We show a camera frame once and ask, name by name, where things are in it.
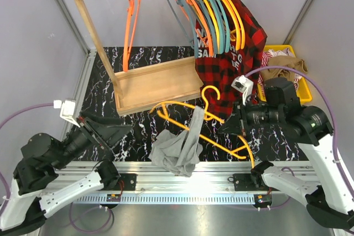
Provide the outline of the grey tank top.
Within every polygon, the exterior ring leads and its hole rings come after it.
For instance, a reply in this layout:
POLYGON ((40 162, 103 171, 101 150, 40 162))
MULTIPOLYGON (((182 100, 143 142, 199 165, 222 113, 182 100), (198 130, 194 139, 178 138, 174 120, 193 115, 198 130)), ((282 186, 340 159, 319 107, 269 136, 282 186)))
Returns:
POLYGON ((178 135, 165 129, 158 134, 148 158, 154 166, 159 166, 176 176, 191 177, 203 147, 199 136, 204 121, 204 110, 196 107, 189 129, 178 135))

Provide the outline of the red white striped tank top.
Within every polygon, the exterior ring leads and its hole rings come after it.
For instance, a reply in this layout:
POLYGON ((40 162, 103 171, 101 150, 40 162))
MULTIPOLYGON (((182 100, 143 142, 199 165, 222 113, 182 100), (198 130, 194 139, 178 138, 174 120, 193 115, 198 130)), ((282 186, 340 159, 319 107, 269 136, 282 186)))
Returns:
MULTIPOLYGON (((264 66, 286 66, 302 73, 307 74, 308 70, 303 59, 296 58, 295 54, 289 49, 285 48, 283 50, 269 49, 262 54, 261 67, 264 66)), ((285 77, 287 80, 294 84, 295 89, 298 89, 298 83, 302 76, 295 74, 291 71, 282 69, 271 69, 261 71, 259 74, 258 83, 263 86, 263 82, 274 77, 285 77)))

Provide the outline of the orange hanger with pink top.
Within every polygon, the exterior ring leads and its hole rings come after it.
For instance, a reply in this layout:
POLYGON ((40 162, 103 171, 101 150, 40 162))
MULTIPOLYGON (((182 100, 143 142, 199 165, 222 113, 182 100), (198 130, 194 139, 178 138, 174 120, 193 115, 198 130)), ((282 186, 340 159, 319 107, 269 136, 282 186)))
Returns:
POLYGON ((211 57, 214 55, 213 38, 215 35, 215 29, 212 25, 210 13, 207 10, 203 0, 185 0, 190 6, 189 9, 194 12, 196 16, 195 31, 197 41, 194 41, 194 45, 198 48, 205 48, 205 53, 201 57, 211 57))

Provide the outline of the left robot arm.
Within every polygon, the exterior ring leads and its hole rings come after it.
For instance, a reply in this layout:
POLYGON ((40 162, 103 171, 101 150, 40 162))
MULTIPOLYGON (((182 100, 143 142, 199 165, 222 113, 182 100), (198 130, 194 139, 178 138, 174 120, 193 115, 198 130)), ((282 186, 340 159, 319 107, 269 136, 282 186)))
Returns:
POLYGON ((77 125, 64 140, 47 133, 32 136, 21 148, 17 164, 1 207, 1 235, 23 235, 43 226, 57 211, 76 199, 99 190, 114 190, 120 179, 111 160, 100 162, 82 179, 52 193, 44 194, 48 184, 58 178, 57 171, 82 155, 90 146, 110 150, 132 130, 117 118, 81 113, 77 125))

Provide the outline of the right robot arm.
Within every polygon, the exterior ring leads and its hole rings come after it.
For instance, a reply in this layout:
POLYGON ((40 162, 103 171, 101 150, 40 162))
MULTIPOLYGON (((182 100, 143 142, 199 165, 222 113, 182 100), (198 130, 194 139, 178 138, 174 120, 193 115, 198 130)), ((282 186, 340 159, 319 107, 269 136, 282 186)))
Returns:
POLYGON ((263 161, 251 170, 251 185, 256 190, 271 187, 297 200, 325 228, 352 229, 353 197, 337 167, 339 157, 330 146, 334 129, 327 115, 318 107, 303 106, 293 83, 283 77, 267 80, 264 90, 264 102, 235 102, 218 132, 248 138, 257 125, 279 125, 286 138, 298 143, 320 183, 309 184, 263 161))

